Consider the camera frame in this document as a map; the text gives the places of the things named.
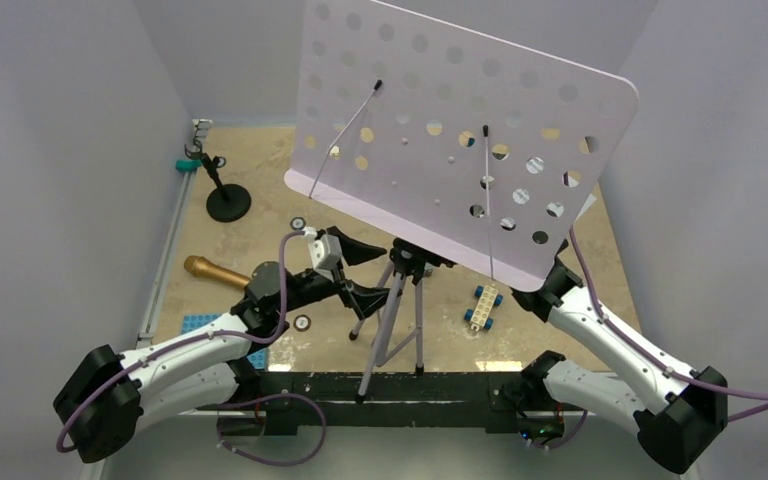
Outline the lilac music stand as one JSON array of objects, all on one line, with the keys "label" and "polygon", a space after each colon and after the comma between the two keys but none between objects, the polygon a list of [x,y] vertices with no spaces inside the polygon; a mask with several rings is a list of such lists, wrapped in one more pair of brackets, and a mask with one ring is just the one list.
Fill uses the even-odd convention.
[{"label": "lilac music stand", "polygon": [[638,102],[626,78],[398,6],[307,1],[284,180],[532,292]]}]

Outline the white sheet music pages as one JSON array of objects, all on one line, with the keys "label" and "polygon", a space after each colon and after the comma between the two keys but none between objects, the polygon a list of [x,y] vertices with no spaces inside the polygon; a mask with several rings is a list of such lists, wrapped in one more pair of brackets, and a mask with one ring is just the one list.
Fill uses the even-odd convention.
[{"label": "white sheet music pages", "polygon": [[576,220],[579,220],[591,207],[597,202],[598,198],[594,194],[589,194],[581,209],[579,210]]}]

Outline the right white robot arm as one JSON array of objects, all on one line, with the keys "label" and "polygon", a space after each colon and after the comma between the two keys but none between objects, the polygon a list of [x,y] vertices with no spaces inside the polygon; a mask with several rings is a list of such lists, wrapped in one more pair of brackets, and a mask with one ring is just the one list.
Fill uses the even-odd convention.
[{"label": "right white robot arm", "polygon": [[651,343],[592,300],[584,281],[561,260],[539,290],[514,290],[512,297],[611,370],[597,374],[547,350],[521,372],[525,402],[568,404],[602,417],[631,433],[674,474],[686,473],[727,426],[725,376],[713,367],[696,369]]}]

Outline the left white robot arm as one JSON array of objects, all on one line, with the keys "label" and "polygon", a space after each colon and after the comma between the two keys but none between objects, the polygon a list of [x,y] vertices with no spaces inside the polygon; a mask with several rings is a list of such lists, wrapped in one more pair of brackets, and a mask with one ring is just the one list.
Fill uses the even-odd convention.
[{"label": "left white robot arm", "polygon": [[291,311],[333,296],[358,319],[368,319],[387,291],[356,283],[344,268],[386,252],[335,226],[291,231],[280,240],[276,260],[256,267],[229,311],[160,344],[90,350],[53,401],[62,423],[56,451],[77,452],[82,462],[95,463],[141,429],[187,410],[225,403],[249,407],[258,382],[241,371],[248,356],[281,338]]}]

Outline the gold microphone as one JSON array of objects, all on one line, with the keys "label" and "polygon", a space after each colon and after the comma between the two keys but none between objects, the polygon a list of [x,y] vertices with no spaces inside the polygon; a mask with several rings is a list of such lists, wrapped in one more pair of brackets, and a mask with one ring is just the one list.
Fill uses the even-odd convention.
[{"label": "gold microphone", "polygon": [[251,281],[248,276],[217,265],[203,256],[188,256],[183,267],[196,278],[213,280],[238,290],[244,290]]}]

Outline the black microphone stand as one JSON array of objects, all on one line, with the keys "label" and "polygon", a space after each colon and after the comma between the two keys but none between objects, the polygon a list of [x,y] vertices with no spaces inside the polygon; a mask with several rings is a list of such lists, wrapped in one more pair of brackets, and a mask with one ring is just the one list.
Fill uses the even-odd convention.
[{"label": "black microphone stand", "polygon": [[219,176],[214,158],[203,150],[203,144],[193,139],[192,147],[185,146],[185,155],[190,160],[199,160],[213,181],[215,188],[206,199],[206,211],[215,221],[230,223],[241,219],[250,210],[252,198],[242,185],[224,183]]}]

